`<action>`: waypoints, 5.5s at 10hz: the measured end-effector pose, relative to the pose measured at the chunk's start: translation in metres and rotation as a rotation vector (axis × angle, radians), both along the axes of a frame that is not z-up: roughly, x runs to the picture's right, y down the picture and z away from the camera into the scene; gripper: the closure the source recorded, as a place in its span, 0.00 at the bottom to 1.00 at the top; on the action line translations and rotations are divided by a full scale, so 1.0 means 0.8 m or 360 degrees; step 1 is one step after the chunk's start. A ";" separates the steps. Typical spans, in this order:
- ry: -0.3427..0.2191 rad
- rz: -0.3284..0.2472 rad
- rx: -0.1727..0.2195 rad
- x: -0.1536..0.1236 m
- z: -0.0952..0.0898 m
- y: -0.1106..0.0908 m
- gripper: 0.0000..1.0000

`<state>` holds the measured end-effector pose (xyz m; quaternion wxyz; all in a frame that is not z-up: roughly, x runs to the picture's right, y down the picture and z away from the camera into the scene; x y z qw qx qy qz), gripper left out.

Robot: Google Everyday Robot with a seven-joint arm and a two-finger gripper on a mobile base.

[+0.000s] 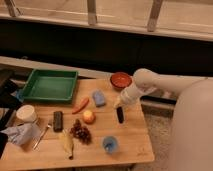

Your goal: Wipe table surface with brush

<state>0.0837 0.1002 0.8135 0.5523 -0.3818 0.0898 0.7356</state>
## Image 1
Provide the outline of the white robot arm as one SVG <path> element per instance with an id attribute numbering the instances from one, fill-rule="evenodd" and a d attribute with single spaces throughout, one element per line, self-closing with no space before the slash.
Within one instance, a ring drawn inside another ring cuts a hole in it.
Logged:
<path id="1" fill-rule="evenodd" d="M 213 77 L 135 71 L 114 106 L 134 103 L 155 89 L 179 95 L 170 135 L 168 171 L 213 171 Z"/>

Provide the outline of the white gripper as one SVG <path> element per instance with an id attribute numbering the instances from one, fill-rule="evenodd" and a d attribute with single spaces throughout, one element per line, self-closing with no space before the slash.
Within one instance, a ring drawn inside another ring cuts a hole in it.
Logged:
<path id="1" fill-rule="evenodd" d="M 122 107 L 134 103 L 143 95 L 143 91 L 134 83 L 124 88 L 115 100 L 114 107 Z"/>

